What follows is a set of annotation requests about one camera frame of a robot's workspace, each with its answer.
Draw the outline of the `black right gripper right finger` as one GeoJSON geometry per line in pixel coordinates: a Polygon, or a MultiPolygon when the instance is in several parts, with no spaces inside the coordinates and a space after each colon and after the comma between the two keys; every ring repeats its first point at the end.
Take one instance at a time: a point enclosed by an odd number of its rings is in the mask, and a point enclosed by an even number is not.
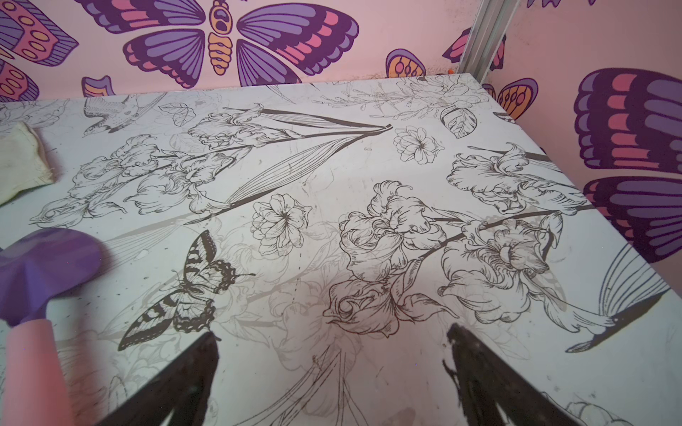
{"type": "Polygon", "coordinates": [[[504,415],[515,425],[578,424],[467,328],[454,324],[447,338],[454,367],[445,370],[469,425],[504,425],[504,415]]]}

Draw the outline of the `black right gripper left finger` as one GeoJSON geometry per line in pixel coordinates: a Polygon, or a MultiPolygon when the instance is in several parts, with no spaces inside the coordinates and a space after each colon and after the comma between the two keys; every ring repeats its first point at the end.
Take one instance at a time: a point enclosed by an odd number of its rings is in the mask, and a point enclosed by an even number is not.
{"type": "Polygon", "coordinates": [[[204,333],[99,425],[202,425],[219,359],[216,335],[204,333]]]}

